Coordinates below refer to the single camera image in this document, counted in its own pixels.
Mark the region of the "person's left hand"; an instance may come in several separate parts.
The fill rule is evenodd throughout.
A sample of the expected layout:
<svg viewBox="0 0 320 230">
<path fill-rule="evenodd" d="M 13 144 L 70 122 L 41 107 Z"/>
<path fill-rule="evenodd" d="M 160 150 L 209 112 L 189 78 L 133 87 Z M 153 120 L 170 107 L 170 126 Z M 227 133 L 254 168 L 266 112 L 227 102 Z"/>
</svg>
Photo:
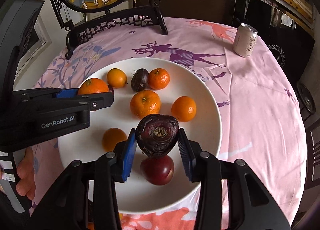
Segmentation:
<svg viewBox="0 0 320 230">
<path fill-rule="evenodd" d="M 34 180 L 34 154 L 29 147 L 25 150 L 25 156 L 17 167 L 17 175 L 20 178 L 16 185 L 16 191 L 20 196 L 26 196 L 29 200 L 35 197 L 36 184 Z"/>
</svg>

